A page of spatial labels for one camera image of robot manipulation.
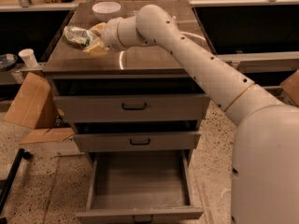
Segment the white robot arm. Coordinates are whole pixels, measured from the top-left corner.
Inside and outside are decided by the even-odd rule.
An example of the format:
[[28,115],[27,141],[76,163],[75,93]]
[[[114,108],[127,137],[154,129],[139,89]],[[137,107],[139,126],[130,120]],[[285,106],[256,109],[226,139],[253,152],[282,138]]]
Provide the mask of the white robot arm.
[[92,27],[101,49],[158,45],[237,127],[232,160],[233,224],[299,224],[299,108],[285,105],[186,37],[166,11],[146,5]]

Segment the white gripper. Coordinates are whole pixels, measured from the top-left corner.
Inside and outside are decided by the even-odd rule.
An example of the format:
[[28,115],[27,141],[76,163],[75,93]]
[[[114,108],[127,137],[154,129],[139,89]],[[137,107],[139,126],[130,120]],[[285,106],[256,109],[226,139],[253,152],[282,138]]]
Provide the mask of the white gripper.
[[90,28],[90,31],[95,35],[101,36],[104,43],[97,41],[84,49],[83,52],[90,56],[103,56],[107,54],[106,47],[116,52],[125,50],[125,46],[121,43],[118,34],[118,26],[121,21],[122,18],[116,18],[107,23],[97,23]]

